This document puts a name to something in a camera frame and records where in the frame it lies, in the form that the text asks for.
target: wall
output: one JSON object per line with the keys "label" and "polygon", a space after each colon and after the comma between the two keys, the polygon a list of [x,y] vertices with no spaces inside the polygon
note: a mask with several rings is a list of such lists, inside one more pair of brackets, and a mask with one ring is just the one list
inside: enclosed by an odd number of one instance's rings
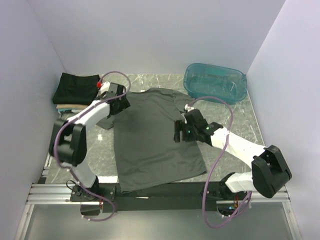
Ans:
{"label": "wall", "polygon": [[285,0],[28,0],[69,73],[246,73]]}
{"label": "wall", "polygon": [[306,240],[320,239],[319,8],[317,0],[287,0],[247,74],[263,138],[292,171],[287,189]]}
{"label": "wall", "polygon": [[46,160],[64,68],[25,0],[0,3],[0,55],[0,239],[10,240]]}

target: teal plastic bin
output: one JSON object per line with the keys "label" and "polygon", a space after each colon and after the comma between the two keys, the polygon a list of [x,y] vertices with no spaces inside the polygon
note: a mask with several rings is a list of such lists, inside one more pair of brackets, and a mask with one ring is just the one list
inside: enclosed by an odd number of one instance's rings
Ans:
{"label": "teal plastic bin", "polygon": [[[222,66],[193,63],[185,71],[183,85],[193,98],[213,96],[230,105],[242,101],[247,95],[246,75]],[[214,99],[206,100],[219,103]]]}

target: marble table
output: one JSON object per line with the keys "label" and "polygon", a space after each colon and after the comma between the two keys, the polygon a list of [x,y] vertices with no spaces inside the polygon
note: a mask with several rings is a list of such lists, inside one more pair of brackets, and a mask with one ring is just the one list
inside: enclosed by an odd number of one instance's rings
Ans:
{"label": "marble table", "polygon": [[[187,93],[183,86],[183,74],[129,74],[128,77],[132,82],[131,92],[141,92],[141,90],[148,90],[149,88],[167,88]],[[128,86],[126,79],[115,73],[105,77],[105,81]],[[227,126],[230,112],[223,104],[199,101],[194,106],[201,110],[208,123],[214,121]],[[231,131],[253,143],[262,145],[263,139],[249,96],[232,105],[231,108],[234,114]],[[113,142],[113,129],[105,130],[95,126],[87,134],[86,160],[93,173],[102,177],[105,183],[118,181]],[[198,145],[209,170],[221,150],[201,142],[198,142]],[[245,173],[249,171],[250,168],[246,164],[226,152],[217,164],[211,176],[211,181],[219,181],[231,172]],[[207,176],[207,174],[203,174],[181,182],[204,182]],[[69,179],[71,179],[70,173],[66,172],[65,169],[60,169],[53,160],[45,183],[64,184]]]}

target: gray cloth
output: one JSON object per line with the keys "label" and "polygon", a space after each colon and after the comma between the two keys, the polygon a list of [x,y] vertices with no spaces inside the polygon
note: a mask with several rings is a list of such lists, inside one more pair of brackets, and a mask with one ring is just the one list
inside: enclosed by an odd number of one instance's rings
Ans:
{"label": "gray cloth", "polygon": [[175,143],[175,120],[192,98],[166,88],[129,92],[130,107],[97,123],[114,128],[114,155],[122,192],[176,182],[206,173],[195,141]]}

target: purple cable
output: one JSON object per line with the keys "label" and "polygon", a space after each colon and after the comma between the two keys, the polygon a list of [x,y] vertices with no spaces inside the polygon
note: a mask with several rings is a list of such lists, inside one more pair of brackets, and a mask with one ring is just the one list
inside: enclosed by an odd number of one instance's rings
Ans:
{"label": "purple cable", "polygon": [[101,83],[102,80],[103,80],[103,78],[104,78],[105,76],[107,76],[107,75],[109,75],[109,74],[112,74],[112,73],[121,74],[121,75],[123,75],[123,76],[127,79],[127,81],[129,82],[129,87],[126,89],[126,91],[125,91],[123,94],[119,95],[119,96],[110,97],[110,98],[108,98],[108,99],[106,99],[106,100],[103,100],[103,101],[100,101],[100,102],[96,103],[95,105],[89,107],[89,108],[86,109],[83,113],[81,113],[81,114],[79,115],[79,117],[77,117],[77,118],[75,118],[75,119],[73,119],[73,120],[71,120],[71,121],[68,121],[68,122],[67,122],[65,125],[63,125],[63,126],[60,128],[60,130],[58,131],[58,133],[57,133],[57,135],[56,135],[56,137],[55,137],[55,140],[54,140],[54,145],[53,145],[53,156],[54,156],[55,161],[56,161],[56,163],[58,164],[58,166],[59,166],[60,168],[63,168],[63,169],[69,169],[69,170],[70,170],[70,173],[71,173],[71,175],[74,177],[75,181],[79,183],[80,187],[81,187],[86,193],[88,193],[88,194],[90,194],[91,196],[94,196],[94,197],[96,197],[96,198],[99,198],[99,199],[101,199],[101,200],[103,200],[103,201],[105,201],[105,202],[108,202],[108,203],[112,206],[112,213],[111,213],[109,216],[105,217],[105,218],[102,218],[102,219],[92,219],[92,218],[89,218],[89,217],[87,217],[87,216],[84,216],[85,219],[88,219],[88,220],[93,221],[93,222],[102,222],[102,221],[105,221],[105,220],[110,219],[110,218],[115,214],[115,212],[116,212],[116,206],[115,206],[115,204],[114,204],[112,201],[110,201],[109,199],[107,199],[107,198],[105,198],[105,197],[103,197],[103,196],[99,196],[99,195],[97,195],[97,194],[89,191],[88,189],[86,189],[86,186],[84,186],[84,185],[79,181],[79,178],[76,176],[75,172],[72,170],[71,167],[62,166],[62,163],[60,162],[59,156],[58,156],[58,145],[59,145],[59,139],[60,139],[61,133],[62,133],[70,124],[73,124],[73,123],[76,122],[77,120],[81,119],[84,115],[86,115],[87,113],[89,113],[89,112],[90,112],[92,109],[94,109],[96,106],[99,106],[100,104],[109,102],[109,101],[114,100],[114,99],[119,99],[119,98],[123,97],[124,95],[126,95],[126,94],[130,91],[131,81],[130,81],[130,79],[129,79],[129,77],[128,77],[127,75],[125,75],[124,73],[122,73],[122,72],[120,72],[120,71],[109,71],[109,72],[107,72],[106,74],[102,75],[102,77],[100,78],[99,82]]}
{"label": "purple cable", "polygon": [[[219,102],[223,103],[224,105],[226,105],[230,111],[230,122],[229,122],[229,125],[227,127],[227,130],[230,131],[230,128],[231,128],[231,125],[232,125],[232,122],[234,120],[234,113],[231,109],[231,107],[229,106],[229,104],[227,104],[225,101],[221,100],[220,98],[218,97],[215,97],[215,96],[203,96],[203,97],[199,97],[197,99],[195,99],[194,101],[190,102],[188,105],[191,107],[193,106],[196,102],[200,101],[200,100],[204,100],[204,99],[214,99],[214,100],[218,100]],[[231,221],[232,218],[236,217],[236,216],[239,216],[240,214],[242,214],[244,212],[244,210],[247,208],[247,206],[249,205],[249,202],[251,200],[251,195],[252,195],[252,192],[251,191],[248,191],[247,195],[245,196],[245,198],[242,200],[242,202],[240,203],[240,205],[236,208],[236,210],[231,214],[230,217],[227,218],[227,220],[221,224],[218,224],[218,225],[213,225],[209,222],[208,218],[207,218],[207,213],[206,213],[206,196],[207,196],[207,190],[208,190],[208,185],[209,185],[209,182],[210,182],[210,178],[211,178],[211,175],[214,171],[214,169],[216,168],[219,160],[221,159],[221,157],[223,156],[223,154],[225,153],[226,149],[227,149],[227,146],[228,146],[228,143],[229,143],[229,134],[226,136],[226,139],[225,139],[225,144],[223,146],[223,149],[221,150],[219,156],[216,158],[215,162],[213,163],[209,173],[208,173],[208,178],[207,180],[205,181],[205,184],[204,184],[204,190],[203,190],[203,196],[202,196],[202,215],[203,215],[203,218],[204,218],[204,221],[205,223],[212,229],[218,229],[218,228],[221,228],[223,227],[224,225],[226,225],[229,221]],[[247,201],[244,209],[239,212],[239,209],[244,205],[245,201]]]}

